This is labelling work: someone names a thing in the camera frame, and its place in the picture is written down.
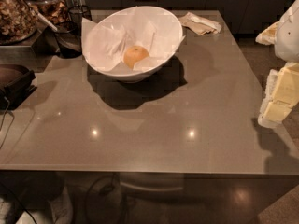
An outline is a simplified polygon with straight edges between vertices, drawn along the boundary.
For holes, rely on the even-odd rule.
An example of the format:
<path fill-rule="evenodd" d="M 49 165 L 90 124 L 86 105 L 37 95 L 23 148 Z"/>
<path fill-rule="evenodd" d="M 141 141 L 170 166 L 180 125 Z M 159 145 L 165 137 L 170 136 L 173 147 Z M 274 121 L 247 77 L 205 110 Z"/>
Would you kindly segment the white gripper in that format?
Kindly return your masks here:
<path fill-rule="evenodd" d="M 274 129 L 299 103 L 299 0 L 295 0 L 281 16 L 257 35 L 262 45 L 275 45 L 276 56 L 286 62 L 279 71 L 272 69 L 267 77 L 265 97 L 258 123 Z"/>

